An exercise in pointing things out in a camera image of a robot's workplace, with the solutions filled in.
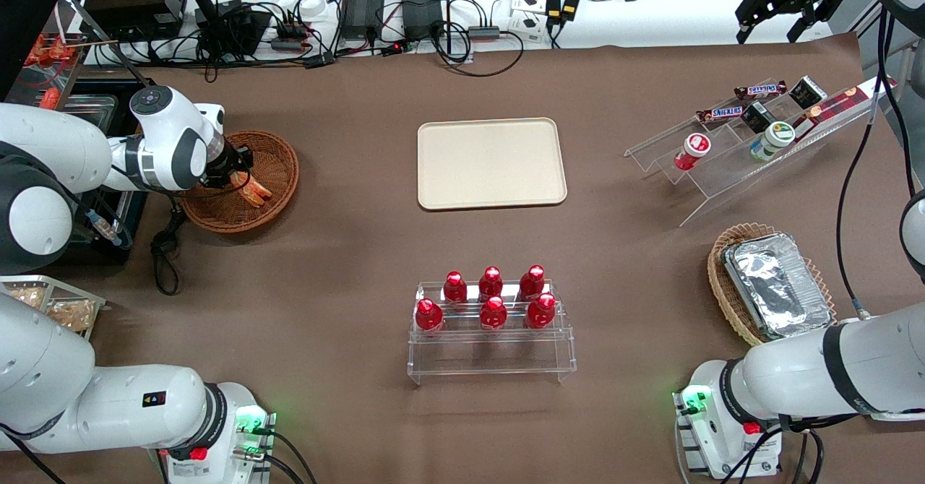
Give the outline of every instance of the clear acrylic shelf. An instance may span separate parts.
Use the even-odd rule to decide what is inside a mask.
[[[518,302],[519,280],[505,280],[502,299],[508,309],[504,329],[482,330],[479,321],[478,282],[467,281],[468,303],[443,299],[443,282],[422,282],[417,287],[408,333],[408,376],[418,385],[422,376],[466,374],[556,374],[559,381],[575,372],[575,336],[562,298],[552,280],[544,290],[556,297],[556,316],[545,329],[525,329],[528,303]],[[443,309],[444,328],[425,332],[414,323],[421,298]]]
[[[776,79],[769,78],[758,85],[774,85]],[[781,95],[770,99],[759,99],[761,105],[774,115],[776,121],[786,121],[793,124],[796,119],[806,113],[806,109],[797,105],[790,95]],[[722,103],[711,106],[725,108],[731,105],[750,105],[753,101],[740,101],[736,98],[727,99]],[[690,214],[681,226],[687,224],[695,215],[702,215],[733,200],[743,192],[749,190],[758,181],[774,174],[783,165],[793,165],[815,155],[820,146],[813,146],[830,133],[841,129],[858,118],[869,113],[869,103],[859,111],[851,112],[833,119],[833,125],[821,131],[812,131],[796,144],[777,152],[774,158],[767,162],[754,159],[749,151],[751,144],[759,139],[742,118],[731,121],[703,124],[697,118],[672,126],[667,131],[647,141],[640,142],[625,152],[624,157],[633,157],[643,171],[648,172],[658,168],[665,177],[677,185],[683,178],[689,178],[694,187],[703,196],[703,203]],[[694,132],[703,133],[710,138],[710,154],[708,154],[688,171],[681,171],[674,165],[674,155],[681,151],[684,139]]]

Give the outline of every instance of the red button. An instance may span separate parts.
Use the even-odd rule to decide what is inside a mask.
[[[205,455],[208,454],[208,448],[193,448],[192,450],[189,450],[189,458],[194,461],[205,461]]]
[[[746,431],[746,435],[754,435],[756,433],[761,433],[761,425],[757,423],[743,424],[742,429]]]

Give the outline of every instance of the table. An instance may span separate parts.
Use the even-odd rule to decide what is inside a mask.
[[[269,0],[244,0],[248,2]],[[399,0],[386,0],[386,4]],[[485,10],[491,8],[494,0],[476,0]],[[569,23],[558,42],[562,47],[588,48],[598,46],[712,46],[713,44],[736,44],[738,22],[736,8],[742,0],[638,0],[627,3],[624,0],[611,0],[608,2],[589,2],[582,0],[579,4],[575,22]],[[511,0],[503,0],[495,10],[495,23],[507,29],[509,15],[511,14]],[[196,29],[194,13],[196,4],[189,0],[187,4],[187,21],[184,23],[181,34],[189,34]],[[463,26],[477,25],[476,10],[469,4],[456,3],[452,11],[453,20]],[[781,14],[768,20],[754,29],[749,37],[749,43],[783,43],[786,34],[799,18],[797,14]],[[400,12],[394,17],[390,25],[400,27]],[[323,20],[313,23],[314,29],[324,34],[324,40],[330,43],[336,29],[336,13],[334,6],[328,6]],[[72,24],[70,30],[77,30],[79,21]],[[802,36],[804,40],[815,40],[831,36],[832,30],[828,24],[820,23],[807,30]],[[399,33],[386,29],[384,37],[393,40],[399,38]],[[178,43],[169,43],[158,51],[160,56],[171,56]],[[476,52],[512,50],[517,48],[516,40],[506,38],[493,43],[475,43]],[[529,43],[528,48],[548,48],[549,43]],[[186,40],[179,44],[179,57],[194,56],[194,40]],[[143,44],[136,44],[132,49],[129,44],[122,45],[122,51],[131,59],[150,61],[143,56],[147,52]],[[429,43],[422,45],[420,52],[429,53],[433,46]],[[99,52],[106,53],[110,59],[115,59],[112,52],[100,48]],[[105,57],[94,56],[88,53],[87,63],[95,64],[97,61],[104,64],[111,63]],[[258,59],[280,59],[291,57],[286,53],[277,53],[269,48],[269,43],[261,44],[261,48],[254,54]]]
[[[510,57],[490,53],[473,66]],[[797,46],[535,51],[491,79],[453,76],[436,63],[357,59],[298,82],[290,70],[232,70],[213,85],[198,72],[153,69],[159,83],[194,102],[224,103],[229,131],[288,139],[301,161],[300,186],[263,230],[224,237],[183,228],[176,297],[155,292],[145,247],[120,272],[49,270],[113,304],[93,332],[97,362],[192,366],[206,381],[248,386],[280,414],[280,432],[323,484],[673,484],[681,481],[670,392],[700,363],[747,351],[707,282],[707,253],[721,231],[754,221],[793,233],[828,281],[839,316],[852,315],[833,228],[862,126],[833,135],[807,167],[763,181],[761,197],[684,228],[683,187],[641,174],[622,153],[733,85],[806,73],[833,92],[856,85],[863,78],[853,36]],[[520,116],[557,123],[564,203],[437,213],[417,205],[419,125]],[[845,220],[847,270],[875,314],[923,293],[898,240],[902,155],[882,121],[853,178]],[[139,244],[168,220],[165,201],[151,199]],[[477,277],[488,264],[516,277],[534,263],[568,304],[577,372],[561,386],[486,376],[416,388],[405,362],[417,282],[451,269]],[[921,482],[920,430],[864,419],[825,429],[822,483]],[[784,473],[760,482],[790,481],[799,440],[784,446]],[[139,449],[43,458],[69,484],[159,482]],[[46,482],[20,454],[0,454],[0,467],[0,480]]]

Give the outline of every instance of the white desk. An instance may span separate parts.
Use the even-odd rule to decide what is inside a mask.
[[[244,0],[246,2],[259,2],[269,0]],[[399,0],[386,0],[386,4]],[[494,0],[476,0],[486,11],[491,10]],[[710,46],[710,44],[736,44],[738,24],[736,21],[736,8],[742,0],[637,0],[627,3],[624,0],[610,0],[608,2],[588,2],[582,0],[574,22],[568,23],[558,42],[562,47],[587,48],[598,46]],[[195,0],[188,0],[187,20],[181,34],[194,32]],[[315,30],[319,30],[326,43],[330,43],[337,26],[333,4],[327,7],[321,20],[311,23]],[[385,9],[386,16],[391,7]],[[502,0],[496,6],[494,22],[503,30],[507,29],[509,16],[511,16],[511,0]],[[476,25],[478,17],[475,7],[471,4],[457,2],[453,4],[453,21],[462,26]],[[772,20],[765,21],[754,29],[749,43],[783,43],[786,34],[797,20],[797,14],[781,14]],[[400,27],[402,17],[400,11],[391,20],[390,25]],[[79,20],[72,23],[70,30],[77,30]],[[268,30],[264,40],[274,35]],[[832,35],[828,24],[816,24],[807,30],[800,40],[815,40]],[[383,37],[389,40],[399,38],[399,34],[392,30],[384,30]],[[170,56],[178,43],[166,44],[159,50],[160,56]],[[136,48],[144,51],[144,44],[136,44]],[[177,56],[192,57],[194,40],[186,40],[179,47]],[[504,38],[498,42],[474,43],[476,52],[492,50],[509,50],[518,47],[515,40]],[[548,48],[544,44],[529,43],[528,48]],[[107,56],[111,51],[101,49]],[[122,45],[122,51],[131,59],[147,61],[147,59],[132,50],[128,44]],[[419,52],[432,51],[429,44],[422,44]],[[277,53],[269,48],[268,43],[262,43],[255,53],[258,59],[280,59],[291,57],[287,53]],[[89,53],[87,63],[95,64],[93,53]]]

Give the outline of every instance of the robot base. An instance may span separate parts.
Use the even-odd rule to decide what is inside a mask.
[[[218,383],[228,401],[225,425],[205,460],[178,461],[166,457],[171,484],[247,484],[255,465],[260,463],[232,457],[237,447],[260,447],[261,438],[240,431],[242,427],[267,427],[267,411],[257,405],[254,395],[238,383]]]
[[[727,411],[720,395],[720,375],[725,367],[726,362],[719,360],[703,363],[694,370],[690,385],[674,395],[677,415],[681,415],[681,411],[690,406],[700,408],[697,414],[679,419],[681,424],[684,424],[685,418],[690,422],[690,431],[697,448],[695,451],[685,445],[688,467],[691,471],[703,471],[702,467],[693,463],[699,454],[710,476],[717,480],[726,478],[731,468],[761,437],[760,433],[746,434],[742,425]],[[775,435],[754,454],[749,466],[749,477],[776,475],[780,469],[779,455],[780,435]],[[745,464],[741,465],[733,477],[741,477],[745,467]]]

